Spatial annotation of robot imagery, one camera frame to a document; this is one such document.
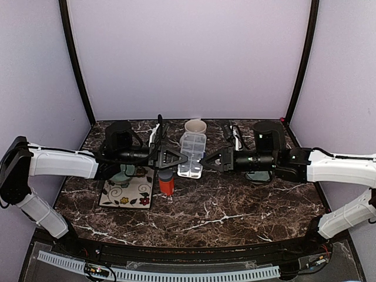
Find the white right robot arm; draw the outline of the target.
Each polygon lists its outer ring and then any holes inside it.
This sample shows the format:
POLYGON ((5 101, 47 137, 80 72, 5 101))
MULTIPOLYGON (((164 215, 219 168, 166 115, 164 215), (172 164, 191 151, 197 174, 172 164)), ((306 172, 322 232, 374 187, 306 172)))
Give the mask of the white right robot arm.
POLYGON ((200 164, 224 172, 270 172, 294 183, 339 182, 367 186, 343 207, 312 219, 300 250, 312 255, 323 242, 375 217, 375 155, 339 155, 322 148, 286 145, 283 125, 261 121, 253 126, 256 149, 224 147, 202 158, 200 164))

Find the orange bottle with grey lid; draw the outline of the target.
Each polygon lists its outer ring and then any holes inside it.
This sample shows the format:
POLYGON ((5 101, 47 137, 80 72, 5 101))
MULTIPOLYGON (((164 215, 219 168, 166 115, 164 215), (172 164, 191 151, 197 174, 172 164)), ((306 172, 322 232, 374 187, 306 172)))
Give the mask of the orange bottle with grey lid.
POLYGON ((158 178, 160 191, 167 196, 172 196, 174 193, 173 171, 169 169, 159 170, 158 178))

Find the clear plastic pill organizer box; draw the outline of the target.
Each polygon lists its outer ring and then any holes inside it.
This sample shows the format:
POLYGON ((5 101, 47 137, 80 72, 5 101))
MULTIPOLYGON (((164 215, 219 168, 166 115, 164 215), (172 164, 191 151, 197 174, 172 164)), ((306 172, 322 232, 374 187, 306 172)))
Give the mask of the clear plastic pill organizer box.
POLYGON ((180 140, 180 153, 187 157, 187 161, 179 164, 177 174, 180 177, 199 179, 203 166, 200 164, 206 150, 207 137, 202 133, 185 132, 180 140))

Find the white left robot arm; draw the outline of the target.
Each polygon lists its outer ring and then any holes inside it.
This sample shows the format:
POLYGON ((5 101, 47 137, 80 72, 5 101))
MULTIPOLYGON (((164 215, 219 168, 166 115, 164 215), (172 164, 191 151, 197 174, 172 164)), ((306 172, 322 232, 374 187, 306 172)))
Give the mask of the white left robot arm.
POLYGON ((123 165, 164 170, 183 164, 187 156, 163 145, 168 126, 158 120, 147 144, 128 121, 113 122, 105 129, 105 140, 98 151, 68 150, 15 138, 1 159, 1 208, 16 206, 43 227, 70 256, 83 251, 75 229, 29 185, 34 176, 73 176, 109 180, 123 165))

